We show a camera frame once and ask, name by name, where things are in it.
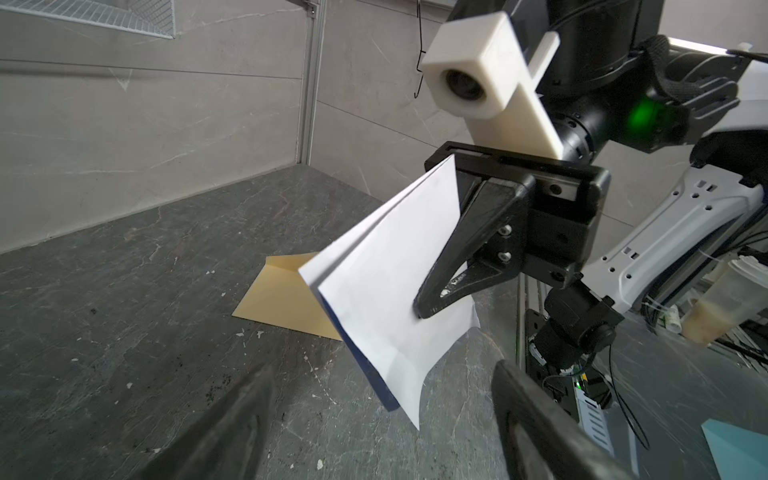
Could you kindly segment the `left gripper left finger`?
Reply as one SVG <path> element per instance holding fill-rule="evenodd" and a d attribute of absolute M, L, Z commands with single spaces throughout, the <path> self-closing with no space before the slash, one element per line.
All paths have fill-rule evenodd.
<path fill-rule="evenodd" d="M 254 479 L 274 409 L 274 376 L 256 367 L 135 479 Z"/>

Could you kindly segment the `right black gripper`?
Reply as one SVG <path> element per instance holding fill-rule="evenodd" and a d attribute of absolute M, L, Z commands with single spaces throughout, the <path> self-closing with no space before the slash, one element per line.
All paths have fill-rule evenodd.
<path fill-rule="evenodd" d="M 522 273 L 556 289 L 581 278 L 611 182 L 608 170 L 449 141 L 460 218 L 426 276 L 414 310 L 430 318 L 458 300 Z"/>

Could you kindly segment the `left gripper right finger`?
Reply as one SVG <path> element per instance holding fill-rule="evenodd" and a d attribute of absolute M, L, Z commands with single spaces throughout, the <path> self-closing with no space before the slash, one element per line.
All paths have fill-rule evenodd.
<path fill-rule="evenodd" d="M 513 363 L 496 363 L 491 396 L 509 478 L 634 477 Z"/>

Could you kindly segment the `white letter with blue border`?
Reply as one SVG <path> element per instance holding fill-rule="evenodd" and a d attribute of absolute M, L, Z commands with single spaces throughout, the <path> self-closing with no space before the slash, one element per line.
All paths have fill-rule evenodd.
<path fill-rule="evenodd" d="M 465 297 L 430 318 L 415 297 L 457 226 L 454 156 L 448 156 L 304 264 L 299 273 L 347 346 L 367 360 L 414 426 L 424 380 L 471 328 Z"/>

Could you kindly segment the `tan paper envelope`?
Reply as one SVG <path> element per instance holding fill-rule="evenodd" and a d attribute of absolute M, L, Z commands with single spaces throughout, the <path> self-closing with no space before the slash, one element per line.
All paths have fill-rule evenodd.
<path fill-rule="evenodd" d="M 299 273 L 316 253 L 268 256 L 233 316 L 331 340 L 342 338 Z"/>

